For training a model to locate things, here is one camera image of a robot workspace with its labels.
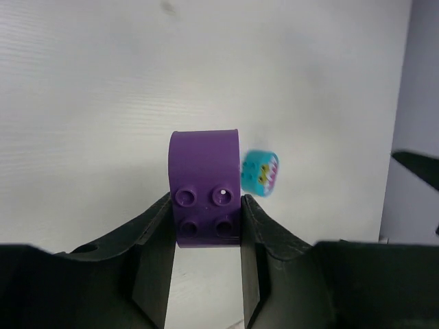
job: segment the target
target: lego brick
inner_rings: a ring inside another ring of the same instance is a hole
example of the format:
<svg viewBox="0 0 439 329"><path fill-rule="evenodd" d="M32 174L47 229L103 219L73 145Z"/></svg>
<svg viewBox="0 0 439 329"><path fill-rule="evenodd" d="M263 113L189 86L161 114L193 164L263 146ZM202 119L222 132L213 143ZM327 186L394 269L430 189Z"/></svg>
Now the lego brick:
<svg viewBox="0 0 439 329"><path fill-rule="evenodd" d="M174 132L168 175L180 247L239 244L237 130Z"/></svg>

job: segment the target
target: white backdrop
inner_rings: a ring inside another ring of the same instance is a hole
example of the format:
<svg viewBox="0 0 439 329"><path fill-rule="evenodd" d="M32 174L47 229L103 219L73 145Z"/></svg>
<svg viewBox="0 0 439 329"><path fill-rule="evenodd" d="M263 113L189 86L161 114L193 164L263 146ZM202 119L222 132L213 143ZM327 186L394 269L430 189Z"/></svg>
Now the white backdrop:
<svg viewBox="0 0 439 329"><path fill-rule="evenodd" d="M0 0L0 241L70 251L168 190L174 130L275 151L261 205L378 238L409 0ZM177 249L168 329L242 318L239 249Z"/></svg>

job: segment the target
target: black plastic part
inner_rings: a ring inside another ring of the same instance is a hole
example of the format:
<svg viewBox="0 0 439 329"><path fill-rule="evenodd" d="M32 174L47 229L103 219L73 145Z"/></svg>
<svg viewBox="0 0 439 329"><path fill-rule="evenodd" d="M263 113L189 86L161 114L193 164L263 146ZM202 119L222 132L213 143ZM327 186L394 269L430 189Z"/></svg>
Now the black plastic part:
<svg viewBox="0 0 439 329"><path fill-rule="evenodd" d="M439 159L411 151L396 151L392 157L428 185L439 191Z"/></svg>
<svg viewBox="0 0 439 329"><path fill-rule="evenodd" d="M439 328L439 248L311 247L242 197L247 329Z"/></svg>
<svg viewBox="0 0 439 329"><path fill-rule="evenodd" d="M247 329L439 328L439 247L312 247L241 207ZM70 254L2 245L0 328L163 328L175 245L169 195Z"/></svg>
<svg viewBox="0 0 439 329"><path fill-rule="evenodd" d="M163 328L176 237L169 195L71 254L0 247L0 328Z"/></svg>

